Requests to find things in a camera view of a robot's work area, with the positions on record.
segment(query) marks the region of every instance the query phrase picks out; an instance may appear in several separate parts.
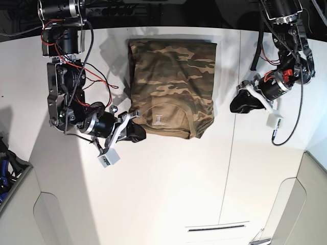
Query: red wire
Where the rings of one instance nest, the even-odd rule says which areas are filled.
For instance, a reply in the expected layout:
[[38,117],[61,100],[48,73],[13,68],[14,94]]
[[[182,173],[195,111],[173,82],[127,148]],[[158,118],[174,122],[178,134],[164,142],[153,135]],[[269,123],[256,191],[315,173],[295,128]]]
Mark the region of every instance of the red wire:
[[274,72],[273,70],[271,70],[271,71],[269,71],[269,72],[267,72],[266,74],[265,74],[265,78],[264,78],[264,82],[266,83],[267,81],[269,81],[269,79],[272,79],[273,77],[272,76],[270,76],[270,77],[268,77],[268,75],[270,75],[272,72]]
[[63,21],[63,19],[53,19],[53,20],[50,20],[48,23],[46,23],[42,29],[42,32],[41,32],[41,42],[46,45],[46,46],[52,46],[52,45],[55,45],[55,43],[47,43],[43,40],[43,32],[45,30],[45,28],[52,22],[56,22],[56,21]]
[[86,107],[89,107],[90,106],[90,104],[88,104],[88,103],[83,103],[83,102],[81,102],[78,98],[76,98],[77,99],[77,102],[80,104],[80,105],[82,105],[82,106],[86,106]]
[[264,57],[266,58],[266,60],[269,62],[269,64],[271,64],[271,65],[279,65],[279,63],[274,63],[274,62],[272,62],[271,60],[269,60],[269,59],[267,58],[267,56],[266,56],[266,54],[265,54],[265,51],[264,51],[264,47],[263,47],[262,45],[261,45],[261,51],[262,51]]
[[[72,63],[66,61],[66,60],[65,60],[65,59],[60,55],[60,53],[59,53],[59,51],[58,51],[58,48],[57,48],[57,44],[55,44],[55,50],[56,50],[56,52],[57,52],[57,54],[58,54],[60,60],[62,60],[62,61],[65,62],[66,64],[71,65],[71,66],[74,66],[74,67],[76,67],[76,68],[82,68],[82,67],[79,66],[79,65],[75,65],[75,64],[72,64]],[[87,72],[89,72],[89,73],[91,73],[92,75],[94,75],[95,77],[99,78],[99,80],[101,80],[102,82],[104,82],[104,83],[106,84],[106,87],[108,88],[109,95],[110,95],[109,103],[108,103],[108,105],[106,106],[106,107],[108,107],[108,106],[111,104],[111,101],[112,101],[112,96],[111,96],[111,92],[110,92],[110,89],[109,89],[109,87],[108,87],[108,84],[106,83],[106,81],[104,81],[103,79],[101,79],[98,75],[94,74],[93,72],[89,71],[89,70],[86,69],[86,68],[84,68],[84,69],[85,69]],[[86,104],[83,104],[83,103],[80,102],[79,100],[77,100],[77,102],[78,102],[79,104],[83,105],[83,106],[86,106]]]

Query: metal bracket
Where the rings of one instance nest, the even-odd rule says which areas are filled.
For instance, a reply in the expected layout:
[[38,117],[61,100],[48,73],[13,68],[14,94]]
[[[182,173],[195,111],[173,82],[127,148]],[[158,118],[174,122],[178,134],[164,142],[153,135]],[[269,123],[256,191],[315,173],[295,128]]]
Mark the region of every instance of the metal bracket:
[[295,25],[296,25],[297,32],[298,32],[301,49],[303,50],[303,53],[307,58],[309,73],[310,73],[311,77],[315,77],[315,74],[316,74],[315,63],[313,61],[312,51],[309,48],[307,34],[306,34],[305,28],[303,26],[302,20],[301,19],[297,20]]
[[271,244],[271,239],[265,239],[261,241],[253,241],[250,242],[249,245],[269,245]]
[[[116,113],[116,112],[117,112],[116,106],[111,106],[111,107],[109,108],[109,110],[110,110],[110,113]],[[121,123],[123,123],[123,121],[124,121],[124,117],[125,117],[126,115],[127,115],[127,114],[123,115],[122,118],[118,118],[118,119],[117,119],[117,122],[115,123],[115,125],[116,125],[116,124],[117,124],[117,125],[120,125]],[[133,112],[129,113],[129,115],[130,115],[130,119],[129,119],[129,120],[132,120],[132,119],[134,119],[134,118],[136,118],[136,117],[139,117],[139,111],[138,111],[138,110],[133,111]],[[106,142],[105,142],[105,146],[106,146],[106,148],[109,147],[109,144],[110,144],[112,138],[113,138],[113,133],[112,133],[108,138],[106,138]],[[121,133],[119,134],[119,137],[118,137],[117,141],[121,141],[121,140],[124,140],[124,139],[126,139],[126,138],[127,138],[127,127],[125,127],[125,128],[121,131]]]
[[57,110],[57,99],[58,99],[58,79],[57,79],[57,64],[48,63],[48,110],[50,116],[50,125],[58,126],[58,110]]
[[264,6],[267,18],[270,21],[272,21],[272,22],[274,22],[275,24],[278,25],[278,24],[289,23],[289,22],[297,20],[298,14],[303,11],[303,8],[302,8],[302,5],[301,5],[301,2],[299,0],[296,0],[296,1],[297,1],[298,5],[299,5],[300,9],[294,14],[291,14],[291,15],[288,15],[288,16],[281,16],[281,17],[272,17],[272,16],[270,16],[271,12],[269,11],[269,7],[267,6],[266,1],[261,0],[261,3]]
[[[56,27],[78,27],[80,28],[80,42],[79,42],[79,50],[77,54],[81,54],[82,52],[84,52],[85,50],[85,29],[84,29],[84,24],[86,22],[86,19],[83,19],[83,14],[82,14],[82,7],[83,7],[83,3],[84,0],[69,0],[69,7],[72,7],[73,11],[75,12],[74,15],[70,18],[65,18],[63,21],[55,21],[50,23],[43,31],[43,38],[45,40],[48,39],[48,31],[56,28]],[[42,1],[38,0],[37,1],[37,8],[38,8],[38,16],[39,19],[42,22],[43,28],[45,27],[46,23],[50,20],[47,19],[44,15],[43,15],[43,9],[42,9]],[[45,45],[44,43],[42,43],[42,53],[44,57],[49,57],[49,48],[50,46]]]
[[122,123],[118,126],[118,128],[115,129],[113,136],[111,137],[111,141],[109,143],[108,148],[113,148],[114,145],[116,144],[121,132],[126,128],[128,121],[131,119],[130,114],[126,114],[122,118]]

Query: white tabletop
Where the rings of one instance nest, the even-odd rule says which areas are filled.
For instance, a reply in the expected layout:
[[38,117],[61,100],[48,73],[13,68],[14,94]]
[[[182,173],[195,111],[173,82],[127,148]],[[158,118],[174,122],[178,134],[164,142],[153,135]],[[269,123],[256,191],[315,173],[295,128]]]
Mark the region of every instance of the white tabletop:
[[[286,146],[277,148],[270,142],[272,130],[265,126],[265,111],[246,115],[229,111],[235,87],[252,62],[257,33],[178,27],[96,30],[89,62],[108,75],[111,84],[119,85],[112,92],[120,112],[130,105],[123,91],[125,80],[129,81],[127,41],[140,37],[218,44],[215,122],[201,139],[148,135],[136,144],[119,142],[116,150],[121,161],[103,168],[94,146],[50,128],[46,106],[49,59],[42,58],[40,38],[34,37],[0,43],[0,115],[10,116],[1,117],[0,123],[9,132],[10,148],[24,159],[32,153],[30,162],[40,188],[58,198],[76,244],[181,244],[187,226],[249,221],[246,244],[264,227],[281,182],[296,176],[302,153],[326,109],[323,61],[327,47],[310,42],[317,78],[305,87],[297,133]],[[86,48],[89,40],[87,32]],[[276,55],[268,34],[264,47],[267,55]],[[258,64],[261,74],[271,69],[263,61]],[[285,125],[276,141],[290,133],[299,95],[300,88],[295,86],[284,96]],[[88,102],[107,98],[101,83],[86,93]]]

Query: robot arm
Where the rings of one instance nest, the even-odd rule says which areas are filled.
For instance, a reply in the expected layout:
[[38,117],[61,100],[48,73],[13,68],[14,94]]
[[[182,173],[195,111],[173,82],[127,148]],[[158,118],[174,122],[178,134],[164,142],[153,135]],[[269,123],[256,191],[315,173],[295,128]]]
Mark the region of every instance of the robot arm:
[[[137,112],[125,112],[115,117],[116,106],[111,106],[110,112],[105,111],[112,102],[106,77],[102,81],[106,83],[110,94],[108,104],[105,106],[96,102],[89,105],[85,101],[85,65],[94,39],[92,26],[84,18],[85,1],[39,0],[38,14],[43,23],[42,53],[52,59],[47,65],[50,125],[65,135],[75,135],[68,131],[76,128],[92,136],[92,140],[88,141],[100,151],[100,162],[104,166],[115,164],[119,160],[113,149],[116,141],[139,142],[146,138],[146,133],[132,121],[138,116]],[[92,41],[86,59],[82,62],[77,56],[84,51],[85,24],[91,29]],[[110,144],[102,149],[98,137],[105,138]]]
[[[302,11],[299,0],[261,0],[259,5],[262,20],[271,31],[273,42],[278,49],[279,63],[271,62],[276,65],[276,69],[267,72],[263,77],[257,74],[253,80],[243,81],[237,87],[238,95],[230,104],[230,110],[234,113],[249,113],[253,109],[265,108],[272,115],[268,118],[267,124],[275,128],[272,143],[276,145],[273,140],[283,117],[278,111],[273,110],[273,101],[289,92],[294,84],[298,83],[301,84],[302,105],[303,85],[308,84],[315,76],[315,68],[302,20],[298,18],[298,13]],[[260,51],[263,35],[259,37],[257,50]],[[301,57],[299,53],[301,51],[305,59]],[[255,70],[257,61],[255,58],[251,70]]]

